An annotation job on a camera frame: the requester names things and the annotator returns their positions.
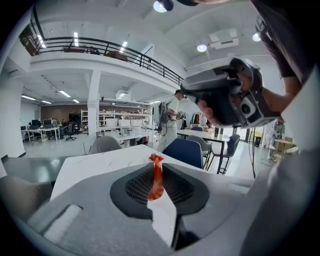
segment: orange plastic object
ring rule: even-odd
[[[162,185],[162,164],[160,163],[164,158],[156,154],[152,154],[149,159],[154,163],[153,168],[153,187],[149,193],[149,201],[159,199],[165,188]]]

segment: handheld device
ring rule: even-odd
[[[229,58],[229,65],[186,78],[180,85],[182,92],[195,104],[205,101],[220,128],[264,126],[278,118],[280,113],[270,111],[262,95],[259,67],[246,58]],[[238,74],[250,78],[249,91],[242,90],[243,81]]]

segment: floor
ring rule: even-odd
[[[3,166],[8,175],[19,176],[30,182],[54,181],[67,157],[81,156],[88,153],[93,141],[86,134],[75,135],[75,140],[49,140],[47,142],[25,141],[23,143],[26,155],[22,158],[11,158],[3,162]],[[149,143],[149,147],[157,149],[158,142]],[[220,147],[214,142],[213,147]],[[272,163],[267,160],[268,151],[264,148],[256,147],[254,156],[254,169],[256,175],[264,170],[269,170]],[[209,172],[216,173],[219,158],[215,157]],[[249,145],[240,142],[235,155],[229,161],[226,176],[234,176],[246,179],[253,179],[253,168],[250,161]]]

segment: ceiling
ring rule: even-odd
[[[247,0],[232,0],[221,4],[199,4],[189,7],[174,1],[174,9],[158,13],[153,0],[43,0],[37,12],[46,38],[79,37],[106,40],[117,44],[127,41],[127,47],[141,52],[150,44],[182,63],[184,68],[225,58],[228,53],[241,55],[266,53],[262,43],[252,40],[257,13]],[[211,43],[209,34],[236,29],[239,45],[200,53],[196,46]],[[57,90],[64,90],[79,101],[88,100],[91,73],[83,70],[52,70],[36,77],[25,77],[24,93],[48,101],[70,99]],[[118,90],[132,92],[132,100],[148,101],[169,97],[149,84],[104,73],[99,93],[114,98]]]

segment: white box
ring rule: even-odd
[[[121,127],[129,127],[130,126],[130,120],[128,120],[128,119],[119,119],[119,126],[121,126]]]
[[[108,119],[105,120],[105,125],[108,126],[108,127],[118,126],[118,119],[108,118]]]
[[[131,126],[142,126],[142,119],[132,119]]]

